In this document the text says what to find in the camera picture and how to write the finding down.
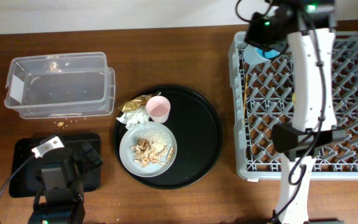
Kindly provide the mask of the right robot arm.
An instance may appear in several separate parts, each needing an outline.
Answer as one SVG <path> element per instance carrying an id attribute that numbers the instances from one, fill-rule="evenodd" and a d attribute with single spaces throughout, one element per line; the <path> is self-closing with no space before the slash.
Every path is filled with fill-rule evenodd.
<path id="1" fill-rule="evenodd" d="M 272 59 L 288 49 L 293 58 L 296 95 L 289 123 L 275 124 L 272 140 L 281 159 L 280 196 L 269 223 L 308 223 L 311 172 L 319 150 L 346 138 L 337 125 L 332 91 L 336 37 L 334 1 L 269 1 L 276 10 L 253 13 L 245 42 Z"/>

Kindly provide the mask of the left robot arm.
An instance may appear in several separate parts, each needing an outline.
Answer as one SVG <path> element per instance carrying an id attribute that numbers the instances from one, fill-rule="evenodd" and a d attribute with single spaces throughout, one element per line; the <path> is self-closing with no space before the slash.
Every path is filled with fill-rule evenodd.
<path id="1" fill-rule="evenodd" d="M 88 142 L 78 149 L 61 147 L 42 156 L 38 190 L 29 223 L 82 223 L 85 217 L 84 180 L 103 164 Z"/>

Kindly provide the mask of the wooden chopstick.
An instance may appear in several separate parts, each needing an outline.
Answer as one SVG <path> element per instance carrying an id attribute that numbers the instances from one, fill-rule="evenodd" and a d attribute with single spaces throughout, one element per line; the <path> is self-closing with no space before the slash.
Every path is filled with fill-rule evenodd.
<path id="1" fill-rule="evenodd" d="M 248 84 L 248 74 L 244 74 L 244 94 L 243 94 L 243 111 L 244 117 L 247 111 L 247 84 Z"/>

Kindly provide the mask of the blue plastic cup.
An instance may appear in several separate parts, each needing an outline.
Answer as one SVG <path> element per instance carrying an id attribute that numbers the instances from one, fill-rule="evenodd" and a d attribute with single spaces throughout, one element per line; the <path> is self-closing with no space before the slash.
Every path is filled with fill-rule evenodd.
<path id="1" fill-rule="evenodd" d="M 244 49 L 242 53 L 244 62 L 249 65 L 258 65 L 260 63 L 265 63 L 268 60 L 273 60 L 275 57 L 279 55 L 280 52 L 276 50 L 270 50 L 266 52 L 252 45 L 247 45 L 247 47 Z"/>

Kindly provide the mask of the pink plastic cup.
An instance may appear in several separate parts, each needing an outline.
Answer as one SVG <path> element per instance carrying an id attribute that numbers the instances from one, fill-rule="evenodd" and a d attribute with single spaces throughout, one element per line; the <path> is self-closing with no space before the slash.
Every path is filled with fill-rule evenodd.
<path id="1" fill-rule="evenodd" d="M 171 104 L 164 96 L 153 96 L 147 102 L 145 109 L 154 122 L 164 123 L 168 120 Z"/>

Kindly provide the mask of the yellow plastic bowl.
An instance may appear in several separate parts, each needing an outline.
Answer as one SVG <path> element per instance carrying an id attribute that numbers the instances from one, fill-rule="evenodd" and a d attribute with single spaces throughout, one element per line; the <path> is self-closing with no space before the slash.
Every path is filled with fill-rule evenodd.
<path id="1" fill-rule="evenodd" d="M 294 103 L 294 104 L 296 103 L 296 93 L 295 93 L 295 92 L 292 94 L 291 101 L 292 101 L 292 103 Z"/>

